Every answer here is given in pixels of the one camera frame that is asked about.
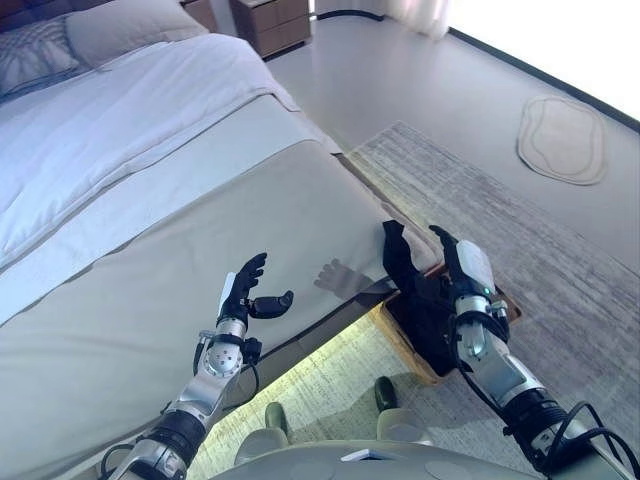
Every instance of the gray floor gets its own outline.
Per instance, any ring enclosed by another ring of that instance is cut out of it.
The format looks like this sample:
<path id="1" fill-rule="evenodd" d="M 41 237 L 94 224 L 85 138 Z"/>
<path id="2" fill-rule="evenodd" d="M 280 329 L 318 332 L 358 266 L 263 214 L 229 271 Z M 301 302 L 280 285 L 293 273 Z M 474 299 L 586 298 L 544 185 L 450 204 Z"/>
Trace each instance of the gray floor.
<path id="1" fill-rule="evenodd" d="M 403 120 L 640 272 L 640 139 L 632 130 L 605 117 L 609 171 L 597 185 L 538 175 L 515 150 L 522 108 L 561 93 L 456 38 L 434 44 L 389 19 L 314 22 L 310 44 L 268 66 L 345 150 Z"/>

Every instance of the gray pillow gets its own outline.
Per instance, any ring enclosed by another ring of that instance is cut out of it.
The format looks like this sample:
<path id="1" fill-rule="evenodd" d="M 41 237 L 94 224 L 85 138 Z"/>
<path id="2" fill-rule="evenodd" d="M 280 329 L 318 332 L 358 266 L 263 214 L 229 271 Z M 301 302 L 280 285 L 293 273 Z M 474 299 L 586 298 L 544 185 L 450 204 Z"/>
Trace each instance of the gray pillow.
<path id="1" fill-rule="evenodd" d="M 67 18 L 74 53 L 93 68 L 136 48 L 208 33 L 175 0 L 114 0 Z"/>
<path id="2" fill-rule="evenodd" d="M 0 34 L 0 97 L 51 85 L 79 66 L 67 43 L 64 17 Z"/>

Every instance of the cable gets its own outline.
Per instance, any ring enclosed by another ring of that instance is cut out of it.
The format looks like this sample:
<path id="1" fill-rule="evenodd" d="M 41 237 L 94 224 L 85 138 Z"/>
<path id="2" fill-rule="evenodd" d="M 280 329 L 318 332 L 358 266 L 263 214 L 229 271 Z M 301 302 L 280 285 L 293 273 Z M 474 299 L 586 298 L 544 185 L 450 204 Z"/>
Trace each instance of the cable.
<path id="1" fill-rule="evenodd" d="M 198 373 L 198 363 L 200 363 L 200 356 L 202 355 L 202 349 L 204 348 L 204 342 L 198 342 L 196 345 L 196 351 L 193 354 L 193 376 Z"/>
<path id="2" fill-rule="evenodd" d="M 507 423 L 502 415 L 502 411 L 498 408 L 498 406 L 496 405 L 496 403 L 494 401 L 492 401 L 481 389 L 480 387 L 478 387 L 475 383 L 473 383 L 471 381 L 471 378 L 469 377 L 469 375 L 467 374 L 467 372 L 465 371 L 465 369 L 463 368 L 462 365 L 462 360 L 460 360 L 460 356 L 458 355 L 458 327 L 459 327 L 459 318 L 460 317 L 456 317 L 454 323 L 453 323 L 453 329 L 452 329 L 452 335 L 451 338 L 453 340 L 452 344 L 451 344 L 451 351 L 453 353 L 453 359 L 455 361 L 456 367 L 458 369 L 458 371 L 460 372 L 460 374 L 462 375 L 462 378 L 464 378 L 464 380 L 467 382 L 467 384 L 469 385 L 469 387 L 471 388 L 471 390 L 473 390 L 473 392 L 480 397 L 480 400 L 482 400 L 489 408 L 491 408 L 491 410 L 493 410 L 493 413 L 495 413 L 498 418 L 500 418 L 502 421 L 504 421 L 505 423 Z"/>
<path id="3" fill-rule="evenodd" d="M 458 371 L 460 371 L 460 374 L 462 375 L 462 378 L 464 378 L 464 380 L 467 382 L 467 384 L 469 385 L 469 387 L 471 388 L 471 390 L 473 390 L 473 392 L 489 407 L 491 408 L 491 410 L 493 410 L 493 412 L 502 420 L 504 421 L 507 425 L 508 422 L 506 421 L 506 419 L 504 418 L 504 416 L 502 415 L 502 411 L 499 409 L 499 407 L 496 405 L 496 403 L 494 401 L 492 401 L 486 394 L 485 392 L 478 387 L 469 377 L 469 375 L 467 374 L 463 362 L 460 360 L 460 357 L 458 355 L 458 348 L 457 348 L 457 342 L 458 342 L 458 327 L 459 327 L 460 321 L 459 321 L 459 317 L 456 318 L 456 320 L 453 322 L 452 325 L 452 330 L 451 330 L 451 338 L 452 338 L 452 354 L 453 354 L 453 359 L 455 361 L 456 367 L 458 368 Z M 566 443 L 562 446 L 561 448 L 561 441 L 564 438 L 564 433 L 566 432 L 567 428 L 569 427 L 569 425 L 571 424 L 571 422 L 575 419 L 575 417 L 578 415 L 578 413 L 580 413 L 580 411 L 582 409 L 588 409 L 589 413 L 591 413 L 591 416 L 593 417 L 595 423 L 598 425 L 597 428 L 592 428 L 591 430 L 575 437 L 569 440 L 566 440 Z M 543 472 L 545 474 L 547 474 L 551 468 L 553 467 L 553 465 L 556 463 L 557 461 L 557 456 L 559 453 L 565 453 L 569 450 L 575 450 L 577 448 L 579 448 L 580 446 L 584 445 L 586 442 L 588 442 L 589 440 L 591 440 L 594 437 L 598 437 L 598 436 L 603 436 L 605 441 L 607 442 L 607 445 L 609 447 L 609 449 L 611 450 L 611 453 L 613 454 L 613 456 L 616 458 L 616 460 L 618 460 L 620 463 L 622 463 L 622 458 L 620 456 L 620 454 L 618 453 L 618 450 L 616 449 L 615 445 L 613 444 L 612 440 L 615 440 L 616 443 L 618 443 L 618 445 L 622 448 L 622 450 L 624 451 L 629 463 L 631 464 L 631 468 L 633 470 L 633 475 L 634 477 L 636 477 L 637 479 L 640 479 L 640 464 L 638 463 L 638 460 L 636 459 L 635 455 L 633 454 L 633 452 L 631 451 L 631 448 L 629 447 L 629 445 L 616 433 L 612 432 L 611 430 L 609 430 L 608 428 L 604 427 L 602 420 L 600 419 L 600 416 L 598 415 L 598 413 L 596 412 L 595 408 L 587 402 L 579 402 L 577 403 L 572 409 L 571 411 L 566 415 L 566 417 L 564 418 L 564 420 L 562 421 L 562 423 L 560 424 L 560 427 L 558 428 L 558 432 L 555 435 L 555 438 L 551 444 L 551 447 L 549 448 L 549 453 L 547 454 L 544 462 L 542 462 L 542 464 L 537 464 L 534 461 L 534 459 L 529 459 L 529 461 L 531 461 L 534 464 L 534 467 L 536 467 L 536 470 Z"/>
<path id="4" fill-rule="evenodd" d="M 588 430 L 587 432 L 581 435 L 578 435 L 575 438 L 567 440 L 566 445 L 563 447 L 564 449 L 566 449 L 565 451 L 575 450 L 576 448 L 579 448 L 580 446 L 584 445 L 587 441 L 591 440 L 592 438 L 602 435 L 605 438 L 607 445 L 609 446 L 609 449 L 611 450 L 611 453 L 613 454 L 613 456 L 616 458 L 616 460 L 622 463 L 622 458 L 620 457 L 617 449 L 615 448 L 615 446 L 613 445 L 613 442 L 611 441 L 613 439 L 618 443 L 618 445 L 622 448 L 625 455 L 627 456 L 627 459 L 631 464 L 634 477 L 640 479 L 640 464 L 638 463 L 638 460 L 636 459 L 635 455 L 631 451 L 631 448 L 629 448 L 629 445 L 627 444 L 627 442 L 625 442 L 618 434 L 604 427 L 602 420 L 600 420 L 599 415 L 595 411 L 595 408 L 593 408 L 593 406 L 587 402 L 578 402 L 567 414 L 567 417 L 563 420 L 562 424 L 560 425 L 560 428 L 558 428 L 558 432 L 556 433 L 556 436 L 553 439 L 553 443 L 549 448 L 549 453 L 547 454 L 547 458 L 541 466 L 541 471 L 549 472 L 551 470 L 554 463 L 556 462 L 556 457 L 560 452 L 562 452 L 562 449 L 560 448 L 560 442 L 564 437 L 565 431 L 567 430 L 571 422 L 575 419 L 575 417 L 578 415 L 580 410 L 582 410 L 583 408 L 587 408 L 589 410 L 598 427 L 592 428 L 591 430 Z"/>
<path id="5" fill-rule="evenodd" d="M 117 452 L 118 450 L 133 450 L 133 445 L 130 445 L 128 443 L 120 443 L 118 445 L 114 445 L 104 453 L 104 455 L 102 456 L 102 461 L 100 462 L 99 480 L 107 480 L 115 471 L 115 469 L 107 471 L 107 462 L 109 461 L 109 457 L 111 456 L 111 454 Z"/>
<path id="6" fill-rule="evenodd" d="M 258 394 L 258 392 L 260 391 L 260 375 L 258 374 L 258 369 L 256 368 L 256 364 L 255 363 L 250 363 L 249 367 L 251 367 L 251 370 L 253 370 L 253 376 L 256 379 L 256 386 L 253 389 L 253 393 L 251 394 L 251 396 L 249 398 L 247 398 L 243 402 L 236 403 L 235 405 L 229 405 L 227 407 L 224 407 L 222 409 L 223 412 L 228 412 L 229 410 L 233 410 L 233 409 L 236 409 L 238 407 L 241 407 L 242 405 L 246 405 L 251 400 L 253 400 L 255 398 L 255 396 Z"/>

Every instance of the headboard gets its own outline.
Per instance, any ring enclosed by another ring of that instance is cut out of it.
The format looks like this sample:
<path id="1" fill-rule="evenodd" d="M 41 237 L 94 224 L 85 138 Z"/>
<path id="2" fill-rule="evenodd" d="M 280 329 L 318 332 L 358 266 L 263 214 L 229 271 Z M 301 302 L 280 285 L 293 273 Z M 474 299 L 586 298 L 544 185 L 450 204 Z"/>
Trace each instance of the headboard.
<path id="1" fill-rule="evenodd" d="M 87 10 L 111 0 L 0 0 L 0 32 L 64 13 Z M 185 10 L 211 32 L 216 31 L 209 0 L 180 2 Z"/>

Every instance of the nightstand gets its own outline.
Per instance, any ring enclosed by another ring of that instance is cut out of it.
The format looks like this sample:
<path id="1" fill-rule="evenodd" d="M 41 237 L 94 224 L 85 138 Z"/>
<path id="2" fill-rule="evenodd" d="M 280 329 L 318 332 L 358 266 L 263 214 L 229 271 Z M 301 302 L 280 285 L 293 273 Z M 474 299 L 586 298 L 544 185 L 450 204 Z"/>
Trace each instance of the nightstand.
<path id="1" fill-rule="evenodd" d="M 267 57 L 311 36 L 307 0 L 230 0 L 238 36 Z"/>

